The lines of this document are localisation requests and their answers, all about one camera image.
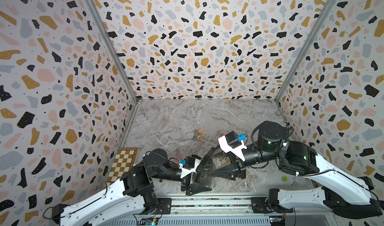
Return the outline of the black spray nozzle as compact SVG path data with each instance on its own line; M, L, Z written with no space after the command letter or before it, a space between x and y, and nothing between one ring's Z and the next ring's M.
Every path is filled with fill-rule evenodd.
M213 165L213 155L215 151L219 150L220 146L212 147L203 157L197 169L210 170Z

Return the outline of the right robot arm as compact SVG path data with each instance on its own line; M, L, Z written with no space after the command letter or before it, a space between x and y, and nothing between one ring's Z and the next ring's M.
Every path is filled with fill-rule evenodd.
M353 177L340 170L304 143L290 139L292 128L265 121L254 128L251 143L246 136L230 132L219 139L230 164L210 172L211 177L244 179L247 167L262 169L275 162L285 174L312 180L310 190L270 189L268 196L253 201L255 213L288 213L297 208L318 208L346 219L365 219L383 214L372 180Z

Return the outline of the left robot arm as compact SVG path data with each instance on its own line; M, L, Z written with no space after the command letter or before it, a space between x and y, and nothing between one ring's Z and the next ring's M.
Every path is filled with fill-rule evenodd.
M73 205L54 206L49 220L58 226L103 226L124 216L150 214L159 205L153 179L181 182L186 196L209 192L211 188L193 183L192 175L199 181L212 155L192 155L174 163L163 149L147 152L141 162L104 190Z

